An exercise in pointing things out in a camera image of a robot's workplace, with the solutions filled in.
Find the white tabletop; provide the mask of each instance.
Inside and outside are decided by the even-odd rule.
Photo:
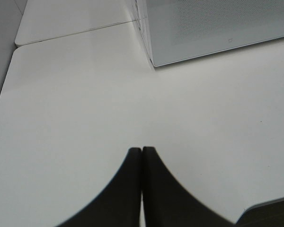
[[[131,0],[27,0],[17,46],[131,21]]]
[[[133,22],[20,47],[0,97],[1,226],[69,216],[144,145],[233,222],[284,197],[284,39],[156,70]]]

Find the gray perforated box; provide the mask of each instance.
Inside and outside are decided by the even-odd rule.
[[[284,36],[284,0],[133,0],[154,66]]]

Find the white table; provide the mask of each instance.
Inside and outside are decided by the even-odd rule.
[[[20,47],[0,97],[1,226],[68,217],[144,145],[232,222],[283,198],[284,39],[157,70],[133,22]]]
[[[133,20],[131,0],[27,0],[17,46]]]

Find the perforated metal panel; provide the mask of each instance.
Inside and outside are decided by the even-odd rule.
[[[155,66],[284,36],[284,0],[137,0]]]

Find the white desk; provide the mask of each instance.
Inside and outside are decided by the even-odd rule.
[[[17,46],[133,20],[131,0],[27,0]]]
[[[144,145],[233,222],[284,197],[284,39],[157,70],[133,23],[17,49],[0,97],[1,226],[67,217],[118,151]]]

